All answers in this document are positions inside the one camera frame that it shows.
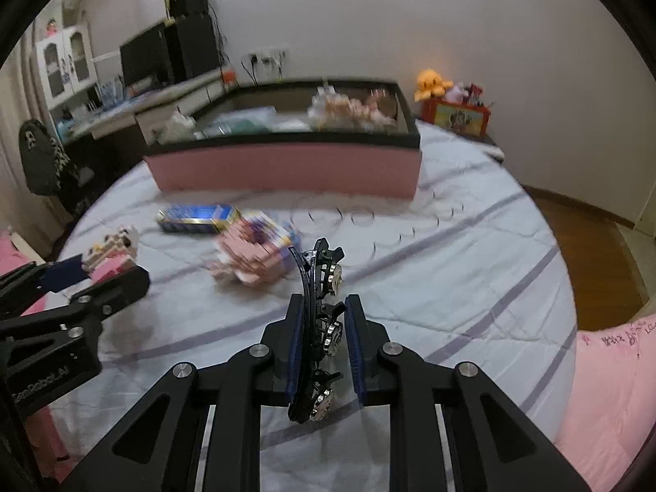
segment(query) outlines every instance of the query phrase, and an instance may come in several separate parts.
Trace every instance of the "wooden floor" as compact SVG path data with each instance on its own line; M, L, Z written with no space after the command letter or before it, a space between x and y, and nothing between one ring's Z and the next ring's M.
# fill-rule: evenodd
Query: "wooden floor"
M644 284L615 224L586 210L534 197L560 245L579 329L628 322L645 303Z

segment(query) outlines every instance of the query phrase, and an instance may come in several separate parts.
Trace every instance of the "blue and gold package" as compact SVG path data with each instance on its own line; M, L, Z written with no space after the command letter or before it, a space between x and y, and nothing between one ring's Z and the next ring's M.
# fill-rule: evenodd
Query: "blue and gold package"
M232 205L172 205L157 214L167 233L220 233L239 217Z

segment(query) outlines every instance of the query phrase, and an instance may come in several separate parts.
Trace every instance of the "baseboard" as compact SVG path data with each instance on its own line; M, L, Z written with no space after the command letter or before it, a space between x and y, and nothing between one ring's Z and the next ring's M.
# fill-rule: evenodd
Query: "baseboard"
M528 185L522 185L522 187L524 188L524 190L526 190L528 195L531 197L535 196L537 198L548 199L548 200L555 201L561 205L567 205L568 207L574 207L581 210L585 210L591 214L599 216L600 218L606 218L606 220L611 220L614 221L615 223L619 223L620 225L623 225L631 230L635 227L635 223L628 220L627 218L623 218L622 216L619 216L614 212L610 212L606 209L596 207L595 205L585 203L585 201L580 201L574 198L570 198L569 196L558 194L557 192L551 192L550 190L546 190L546 189L538 189L535 187L529 187Z

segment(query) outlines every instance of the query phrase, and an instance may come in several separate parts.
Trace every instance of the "black hair clip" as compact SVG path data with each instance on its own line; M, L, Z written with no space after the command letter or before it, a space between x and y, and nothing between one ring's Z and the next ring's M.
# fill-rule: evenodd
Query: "black hair clip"
M303 281L303 316L298 317L291 352L290 383L294 387L288 416L294 422L323 419L334 394L330 385L342 378L340 372L328 373L319 367L326 355L334 355L342 341L343 326L337 321L346 307L323 303L335 295L342 281L342 248L329 250L326 239L319 239L314 249L299 255L289 249Z

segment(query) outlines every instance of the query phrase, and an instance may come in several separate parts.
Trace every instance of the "blue gripper pad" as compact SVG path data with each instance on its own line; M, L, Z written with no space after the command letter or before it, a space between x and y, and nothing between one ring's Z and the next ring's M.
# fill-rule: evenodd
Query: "blue gripper pad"
M290 405L294 400L294 395L298 389L298 378L301 375L301 359L303 356L303 307L305 302L302 301L298 307L296 316L296 325L294 325L294 337L289 347L289 374L287 377L287 404Z
M353 377L353 390L358 395L360 404L365 404L367 389L365 387L365 364L360 345L360 335L355 323L354 307L362 310L360 298L358 296L349 296L344 302L346 311L344 312L344 328L346 329L346 344L348 346L348 359L351 363L351 376Z
M47 268L39 279L39 286L44 293L60 292L88 278L82 269L82 256L76 255Z

